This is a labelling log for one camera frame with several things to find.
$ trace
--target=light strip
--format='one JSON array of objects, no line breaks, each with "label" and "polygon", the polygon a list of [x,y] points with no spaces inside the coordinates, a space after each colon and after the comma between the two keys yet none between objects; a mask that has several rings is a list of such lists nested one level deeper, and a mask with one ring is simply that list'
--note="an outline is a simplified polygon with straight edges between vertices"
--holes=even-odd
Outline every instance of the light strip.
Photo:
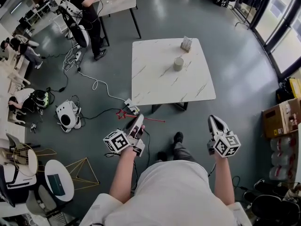
[{"label": "light strip", "polygon": [[15,9],[14,9],[14,10],[12,10],[10,14],[12,14],[12,13],[13,13],[13,12],[14,12],[14,11],[15,11],[15,10],[16,10],[16,9],[17,9],[17,8],[20,6],[20,5],[21,5],[21,3],[22,3],[22,2],[20,2],[20,3],[19,3],[19,5],[18,5],[18,6],[16,6],[16,7],[15,7]]}]

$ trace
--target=paper cup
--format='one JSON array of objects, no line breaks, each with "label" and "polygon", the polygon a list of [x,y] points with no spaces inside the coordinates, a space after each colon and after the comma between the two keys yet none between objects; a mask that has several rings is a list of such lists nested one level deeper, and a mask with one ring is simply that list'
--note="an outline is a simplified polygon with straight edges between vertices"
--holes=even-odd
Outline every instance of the paper cup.
[{"label": "paper cup", "polygon": [[180,71],[183,68],[184,60],[182,58],[175,58],[174,59],[174,70]]}]

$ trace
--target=black table leg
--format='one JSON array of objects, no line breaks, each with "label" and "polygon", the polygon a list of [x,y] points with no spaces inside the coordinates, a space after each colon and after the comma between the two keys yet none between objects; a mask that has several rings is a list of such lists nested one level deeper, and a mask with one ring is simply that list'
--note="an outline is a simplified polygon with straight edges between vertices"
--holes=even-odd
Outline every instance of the black table leg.
[{"label": "black table leg", "polygon": [[185,102],[184,105],[182,105],[181,103],[175,103],[174,105],[177,105],[181,107],[182,110],[186,111],[188,107],[188,102]]},{"label": "black table leg", "polygon": [[139,34],[139,38],[141,38],[140,30],[139,30],[139,27],[138,27],[138,24],[137,24],[136,18],[135,18],[135,16],[134,16],[133,10],[132,10],[131,8],[130,8],[130,12],[131,12],[131,15],[132,15],[133,21],[134,21],[134,23],[135,23],[135,26],[136,26],[137,32],[138,32],[138,34]]},{"label": "black table leg", "polygon": [[162,105],[152,105],[151,106],[151,113],[155,113]]},{"label": "black table leg", "polygon": [[101,23],[102,28],[103,28],[104,37],[105,37],[105,39],[107,41],[108,46],[110,46],[109,38],[108,38],[108,35],[107,35],[107,31],[106,31],[105,26],[103,24],[103,17],[99,17],[99,19],[100,19],[100,23]]}]

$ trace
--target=black t-shirt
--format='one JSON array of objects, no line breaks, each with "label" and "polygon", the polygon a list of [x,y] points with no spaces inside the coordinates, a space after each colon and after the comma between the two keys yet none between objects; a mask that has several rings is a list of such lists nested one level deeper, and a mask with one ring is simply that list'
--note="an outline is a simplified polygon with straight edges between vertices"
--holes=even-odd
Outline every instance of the black t-shirt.
[{"label": "black t-shirt", "polygon": [[88,8],[84,7],[81,4],[83,1],[84,0],[70,0],[70,2],[72,4],[74,4],[78,9],[83,10],[83,19],[93,22],[95,19],[97,19],[97,13],[96,13],[93,5],[91,5]]}]

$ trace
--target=marble tabletop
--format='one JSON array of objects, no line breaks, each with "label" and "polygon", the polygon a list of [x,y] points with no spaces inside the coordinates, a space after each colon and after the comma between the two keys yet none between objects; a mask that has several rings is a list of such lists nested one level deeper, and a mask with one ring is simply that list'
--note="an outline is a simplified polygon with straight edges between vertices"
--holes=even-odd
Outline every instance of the marble tabletop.
[{"label": "marble tabletop", "polygon": [[[134,105],[157,105],[216,98],[209,68],[198,39],[190,52],[180,48],[182,39],[144,40],[133,43],[132,101]],[[174,70],[174,59],[184,67]]]},{"label": "marble tabletop", "polygon": [[103,5],[99,0],[95,2],[99,2],[97,13],[103,7],[98,14],[99,17],[136,7],[136,0],[102,0]]}]

